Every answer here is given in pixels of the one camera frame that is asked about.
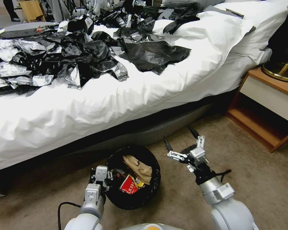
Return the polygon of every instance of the bed frame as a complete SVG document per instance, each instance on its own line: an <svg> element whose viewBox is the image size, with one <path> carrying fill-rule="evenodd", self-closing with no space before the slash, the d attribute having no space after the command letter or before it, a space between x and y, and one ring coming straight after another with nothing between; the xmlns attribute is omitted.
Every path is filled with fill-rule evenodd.
<svg viewBox="0 0 288 230"><path fill-rule="evenodd" d="M9 183L21 172L70 154L98 153L105 158L128 144L149 145L169 136L207 113L225 113L236 90L208 96L197 102L164 109L147 117L128 121L86 136L57 149L0 170L0 197L10 189Z"/></svg>

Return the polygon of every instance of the white pillow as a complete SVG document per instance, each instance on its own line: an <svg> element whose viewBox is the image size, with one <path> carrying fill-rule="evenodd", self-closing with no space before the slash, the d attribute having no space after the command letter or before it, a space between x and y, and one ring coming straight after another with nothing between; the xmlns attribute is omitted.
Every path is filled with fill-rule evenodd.
<svg viewBox="0 0 288 230"><path fill-rule="evenodd" d="M240 54L254 54L264 49L276 30L285 21L288 14L288 0L266 0L260 2L221 3L214 7L226 8L244 15L244 19L253 22L256 30L246 35L238 45L231 50Z"/></svg>

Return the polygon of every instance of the shoe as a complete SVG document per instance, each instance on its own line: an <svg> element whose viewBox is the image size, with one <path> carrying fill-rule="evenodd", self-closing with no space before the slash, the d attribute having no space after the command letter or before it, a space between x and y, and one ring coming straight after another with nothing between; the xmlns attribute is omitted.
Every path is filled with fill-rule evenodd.
<svg viewBox="0 0 288 230"><path fill-rule="evenodd" d="M19 18L11 18L11 21L20 22L20 19Z"/></svg>

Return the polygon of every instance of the carpet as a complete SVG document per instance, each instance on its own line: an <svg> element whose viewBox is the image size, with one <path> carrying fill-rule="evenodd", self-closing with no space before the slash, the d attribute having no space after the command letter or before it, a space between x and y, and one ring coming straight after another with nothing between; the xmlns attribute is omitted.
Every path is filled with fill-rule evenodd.
<svg viewBox="0 0 288 230"><path fill-rule="evenodd" d="M269 153L260 143L226 117L212 115L191 124L206 136L205 150L216 172L231 169L224 182L236 191L235 199L250 209L260 230L288 230L288 143ZM187 128L168 137L175 151L195 141ZM161 167L161 185L156 197L143 208L120 210L108 199L104 229L159 222L186 230L213 230L211 207L203 199L194 174L186 165L167 158L162 141L147 146ZM90 168L106 159L96 153L70 155L24 170L12 180L9 193L0 198L0 229L57 229L61 202L82 204ZM63 206L62 227L76 217L78 208Z"/></svg>

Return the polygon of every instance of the nightstand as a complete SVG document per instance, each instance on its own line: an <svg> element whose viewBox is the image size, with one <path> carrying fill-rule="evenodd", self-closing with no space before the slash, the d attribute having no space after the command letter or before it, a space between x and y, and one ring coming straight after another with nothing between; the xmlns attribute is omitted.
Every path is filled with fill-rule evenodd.
<svg viewBox="0 0 288 230"><path fill-rule="evenodd" d="M270 152L288 141L288 82L250 70L226 116Z"/></svg>

